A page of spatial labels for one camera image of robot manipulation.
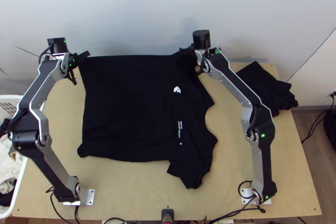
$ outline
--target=black cable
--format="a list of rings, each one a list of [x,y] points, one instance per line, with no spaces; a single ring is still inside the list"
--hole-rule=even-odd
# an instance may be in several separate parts
[[[328,110],[326,110],[326,111],[321,112],[321,113],[318,115],[318,117],[317,117],[316,120],[313,122],[312,126],[310,127],[310,130],[309,130],[308,135],[306,136],[306,138],[304,138],[304,139],[301,141],[301,144],[303,144],[308,138],[310,138],[310,137],[313,135],[313,133],[314,133],[316,127],[318,126],[318,124],[324,120],[324,118],[323,118],[323,119],[321,119],[316,125],[314,125],[314,124],[318,121],[319,117],[320,117],[323,113],[329,112],[331,109],[333,109],[333,105],[334,105],[334,102],[335,102],[334,94],[331,94],[330,97],[333,99],[333,103],[331,104],[330,108],[329,108]]]
[[[45,193],[49,193],[49,192],[51,192],[52,190],[54,190],[54,187],[53,187],[53,186],[50,187],[48,190],[46,190]]]
[[[215,223],[215,222],[217,222],[221,219],[224,219],[224,218],[233,217],[233,216],[241,213],[242,211],[259,210],[260,212],[265,213],[266,212],[265,209],[260,208],[260,206],[257,206],[256,208],[246,208],[255,198],[256,198],[256,196],[253,195],[253,197],[243,206],[242,209],[235,210],[233,212],[227,213],[226,215],[223,215],[222,217],[219,217],[219,218],[216,218],[216,219],[210,221],[208,224],[213,224],[213,223]]]
[[[50,201],[51,201],[52,208],[54,208],[55,213],[56,213],[56,214],[58,215],[58,217],[60,217],[64,222],[66,222],[66,223],[68,223],[68,224],[73,224],[73,223],[67,221],[66,219],[64,219],[64,218],[57,212],[56,207],[55,207],[54,202],[53,202],[53,195],[54,195],[53,193],[50,194]]]
[[[39,55],[39,64],[41,63],[41,58],[43,56],[43,54],[45,54],[51,47],[53,46],[53,44],[49,45],[40,55]]]
[[[76,221],[77,224],[81,224],[81,223],[79,222],[79,220],[77,219],[78,209],[79,209],[79,206],[76,206],[76,207],[75,207],[75,221]]]
[[[106,224],[106,223],[108,223],[109,221],[112,221],[112,220],[119,220],[119,221],[125,222],[125,220],[123,220],[121,218],[112,217],[112,218],[109,218],[107,221],[105,221],[103,224]]]
[[[241,183],[239,184],[239,186],[238,186],[238,193],[239,193],[239,196],[242,197],[242,198],[244,198],[244,199],[251,199],[252,197],[254,197],[254,195],[251,195],[251,196],[249,196],[249,197],[244,197],[244,196],[242,196],[242,194],[240,193],[240,187],[241,187],[244,183],[247,183],[247,182],[249,182],[249,184],[250,184],[250,186],[251,186],[251,183],[252,183],[251,180],[245,180],[245,181],[241,182]]]
[[[10,136],[10,132],[12,132],[12,129],[13,129],[13,126],[17,123],[17,121],[22,117],[24,116],[25,114],[27,113],[27,110],[26,109],[21,109],[16,115],[15,117],[13,117],[11,119],[11,121],[9,122],[8,126],[7,126],[7,129],[6,129],[6,132],[7,132],[7,137],[9,140],[12,140],[11,139],[11,136]]]
[[[303,219],[301,219],[300,217],[298,217],[304,224],[307,224],[307,222],[305,222]]]

